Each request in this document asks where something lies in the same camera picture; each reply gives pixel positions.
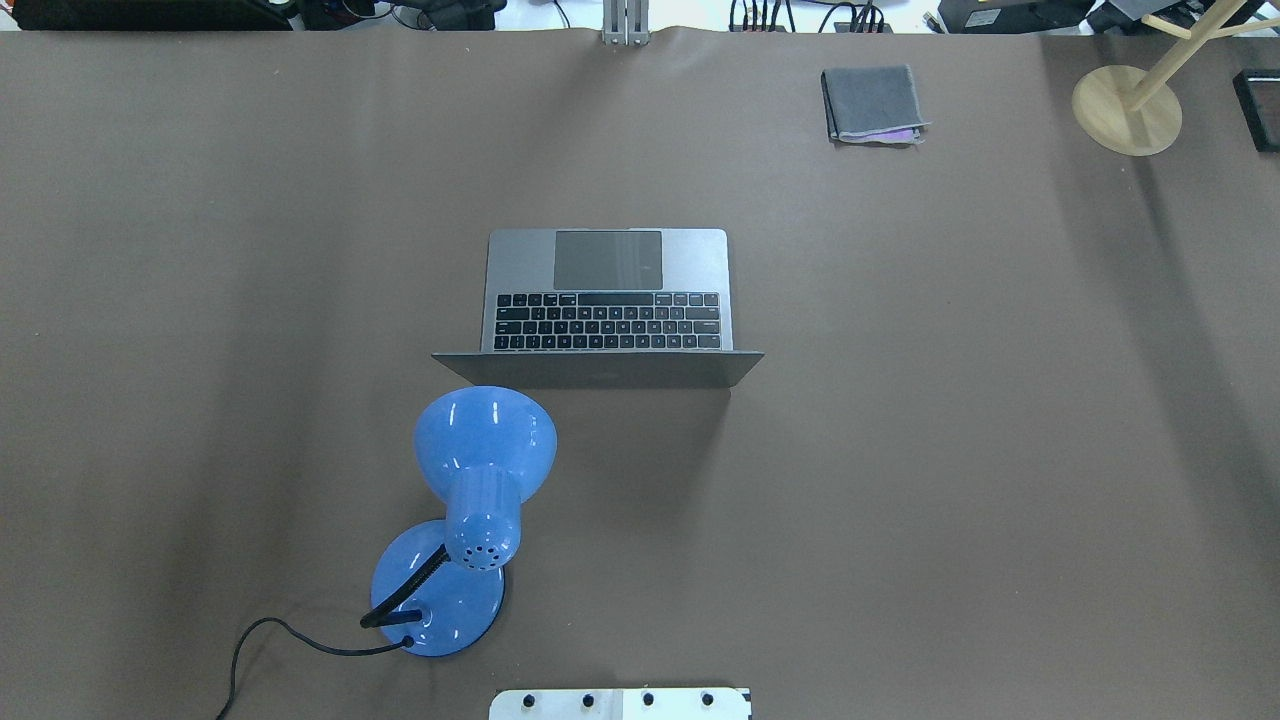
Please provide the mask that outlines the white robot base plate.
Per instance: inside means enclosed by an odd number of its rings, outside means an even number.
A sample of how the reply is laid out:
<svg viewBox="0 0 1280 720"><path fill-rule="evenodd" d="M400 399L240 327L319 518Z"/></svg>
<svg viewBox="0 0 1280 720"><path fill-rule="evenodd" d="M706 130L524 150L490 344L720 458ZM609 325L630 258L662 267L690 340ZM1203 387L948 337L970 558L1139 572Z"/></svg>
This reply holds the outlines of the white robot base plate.
<svg viewBox="0 0 1280 720"><path fill-rule="evenodd" d="M634 687L502 691L489 719L753 719L749 689Z"/></svg>

